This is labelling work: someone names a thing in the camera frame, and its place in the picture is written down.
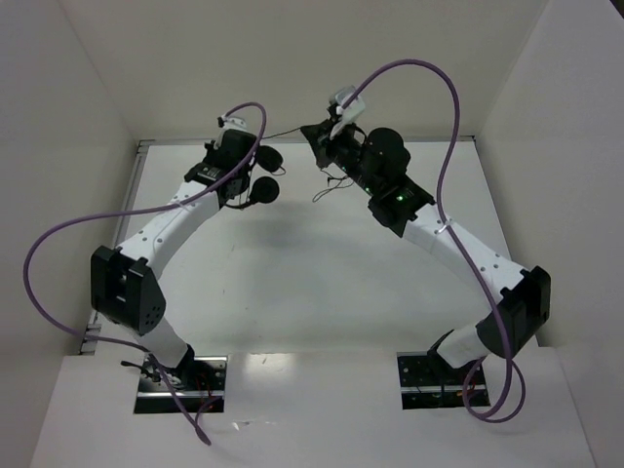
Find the black on-ear headphones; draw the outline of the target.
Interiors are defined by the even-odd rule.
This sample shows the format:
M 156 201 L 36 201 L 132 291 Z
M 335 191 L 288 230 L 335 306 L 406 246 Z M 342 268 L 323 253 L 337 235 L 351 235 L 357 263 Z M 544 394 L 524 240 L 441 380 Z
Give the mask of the black on-ear headphones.
M 253 205 L 268 205 L 274 202 L 280 195 L 280 186 L 274 176 L 284 169 L 283 163 L 284 158 L 279 151 L 271 146 L 261 145 L 253 156 L 253 161 L 235 179 L 234 194 L 231 198 L 248 193 L 246 199 L 238 204 L 227 204 L 226 207 L 241 211 Z M 253 170 L 256 167 L 267 172 L 267 175 L 252 181 Z

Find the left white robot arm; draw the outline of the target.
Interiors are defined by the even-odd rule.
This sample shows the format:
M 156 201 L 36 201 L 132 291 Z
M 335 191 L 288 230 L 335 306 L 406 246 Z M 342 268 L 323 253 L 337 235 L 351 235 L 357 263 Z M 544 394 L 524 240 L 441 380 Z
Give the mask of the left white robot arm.
M 110 322 L 127 329 L 162 365 L 161 375 L 184 389 L 211 372 L 195 363 L 190 344 L 165 318 L 159 279 L 167 264 L 206 220 L 249 184 L 249 155 L 256 136 L 228 129 L 205 144 L 206 156 L 184 176 L 170 210 L 156 214 L 117 247 L 91 257 L 91 303 Z

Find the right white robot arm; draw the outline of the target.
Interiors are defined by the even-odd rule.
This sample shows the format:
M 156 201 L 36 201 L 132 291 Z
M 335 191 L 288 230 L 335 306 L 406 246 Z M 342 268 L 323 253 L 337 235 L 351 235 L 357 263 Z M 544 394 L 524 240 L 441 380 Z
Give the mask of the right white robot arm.
M 341 169 L 369 195 L 369 210 L 382 226 L 486 296 L 486 317 L 446 333 L 432 346 L 430 377 L 449 384 L 462 367 L 489 354 L 516 356 L 550 317 L 550 275 L 539 266 L 522 267 L 450 217 L 441 218 L 434 197 L 408 176 L 410 153 L 397 132 L 379 128 L 357 140 L 357 126 L 337 136 L 331 135 L 332 127 L 326 120 L 301 129 L 317 166 Z

